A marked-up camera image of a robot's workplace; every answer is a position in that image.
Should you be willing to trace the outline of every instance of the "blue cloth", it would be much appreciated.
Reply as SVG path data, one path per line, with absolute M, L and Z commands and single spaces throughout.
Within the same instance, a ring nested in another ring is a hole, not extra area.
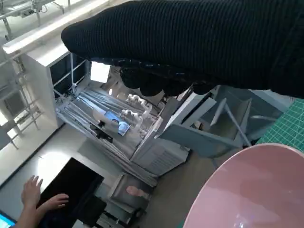
M 120 121 L 119 122 L 119 126 L 118 126 L 118 133 L 123 135 L 129 128 L 129 124 L 127 124 L 124 121 Z

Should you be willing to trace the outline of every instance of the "black monitor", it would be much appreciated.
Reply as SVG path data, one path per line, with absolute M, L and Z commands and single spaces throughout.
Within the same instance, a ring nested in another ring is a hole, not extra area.
M 71 158 L 42 192 L 38 206 L 60 193 L 67 194 L 69 202 L 62 209 L 48 212 L 39 227 L 72 228 L 84 204 L 93 196 L 103 179 L 98 173 Z

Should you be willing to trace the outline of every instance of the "blue screen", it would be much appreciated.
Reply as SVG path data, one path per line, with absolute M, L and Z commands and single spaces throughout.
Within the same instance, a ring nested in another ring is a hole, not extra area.
M 14 225 L 15 225 L 14 222 L 4 217 L 3 215 L 0 215 L 0 228 L 8 228 Z
M 127 130 L 129 129 L 130 125 L 127 124 L 125 121 L 123 121 L 120 117 L 118 117 L 115 113 L 111 112 L 111 111 L 107 111 L 104 114 L 107 118 L 109 118 L 110 120 L 117 120 L 119 122 L 119 126 L 118 126 L 118 133 L 120 135 L 124 135 Z

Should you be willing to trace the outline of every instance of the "screen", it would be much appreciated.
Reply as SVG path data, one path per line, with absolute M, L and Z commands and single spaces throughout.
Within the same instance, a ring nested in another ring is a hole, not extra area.
M 105 114 L 105 117 L 107 117 L 110 120 L 116 120 L 118 122 L 118 134 L 124 136 L 126 134 L 126 132 L 129 130 L 130 125 L 125 122 L 123 119 L 121 119 L 120 117 L 118 117 L 115 113 L 111 112 L 111 111 L 107 111 Z
M 13 221 L 0 214 L 0 228 L 9 228 L 14 225 L 15 223 Z
M 76 55 L 73 55 L 73 68 L 77 67 L 80 63 L 84 61 L 83 58 L 80 58 Z M 60 79 L 62 79 L 67 73 L 71 72 L 71 56 L 67 55 L 62 60 L 55 63 L 50 67 L 52 82 L 55 84 Z M 74 70 L 74 83 L 79 83 L 82 80 L 82 77 L 87 74 L 86 63 L 83 63 L 76 70 Z M 72 87 L 72 76 L 69 75 L 63 79 L 60 83 L 55 86 L 55 89 L 61 93 L 66 94 L 69 89 Z
M 84 203 L 93 195 L 103 179 L 98 173 L 71 158 L 42 192 L 38 205 L 60 193 L 67 194 L 69 202 L 64 208 L 47 213 L 39 227 L 73 227 Z

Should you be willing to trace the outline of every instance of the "human hand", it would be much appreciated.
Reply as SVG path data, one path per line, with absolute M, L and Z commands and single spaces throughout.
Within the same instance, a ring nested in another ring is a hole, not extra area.
M 68 195 L 66 194 L 58 194 L 50 198 L 48 201 L 43 203 L 41 207 L 45 211 L 55 210 L 65 207 L 66 203 L 68 203 Z
M 39 176 L 31 176 L 31 178 L 23 185 L 21 201 L 24 207 L 35 207 L 40 200 L 40 187 L 43 179 L 37 184 Z

